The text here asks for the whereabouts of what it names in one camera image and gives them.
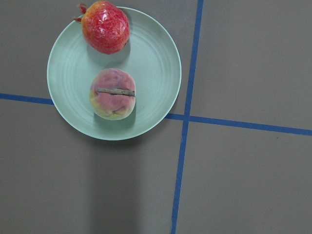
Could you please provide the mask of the light green round plate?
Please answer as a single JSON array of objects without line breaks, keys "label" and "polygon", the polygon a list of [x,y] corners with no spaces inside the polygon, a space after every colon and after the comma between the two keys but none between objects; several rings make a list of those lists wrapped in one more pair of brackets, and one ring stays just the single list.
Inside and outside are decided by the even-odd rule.
[{"label": "light green round plate", "polygon": [[[119,52],[106,55],[86,43],[81,25],[69,23],[54,43],[47,64],[47,84],[60,115],[75,129],[103,140],[139,136],[161,122],[171,110],[181,83],[177,47],[154,18],[123,7],[130,38]],[[92,81],[101,70],[118,68],[136,84],[136,105],[122,120],[97,116],[89,101]]]}]

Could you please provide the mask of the yellow pink peach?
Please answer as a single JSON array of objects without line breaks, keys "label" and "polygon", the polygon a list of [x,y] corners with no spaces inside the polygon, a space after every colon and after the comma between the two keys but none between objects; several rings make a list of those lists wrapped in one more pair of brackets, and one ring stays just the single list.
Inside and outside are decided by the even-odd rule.
[{"label": "yellow pink peach", "polygon": [[113,68],[100,71],[91,84],[89,101],[94,112],[106,120],[121,120],[131,114],[136,103],[135,97],[99,92],[98,88],[135,92],[135,81],[128,73]]}]

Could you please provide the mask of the red pomegranate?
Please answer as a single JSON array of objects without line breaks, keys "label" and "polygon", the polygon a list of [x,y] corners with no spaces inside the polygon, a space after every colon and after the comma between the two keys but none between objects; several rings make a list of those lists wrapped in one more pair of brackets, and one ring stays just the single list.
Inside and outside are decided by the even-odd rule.
[{"label": "red pomegranate", "polygon": [[106,0],[94,2],[91,6],[78,5],[82,14],[74,20],[81,24],[86,42],[103,54],[121,51],[130,37],[130,24],[125,13]]}]

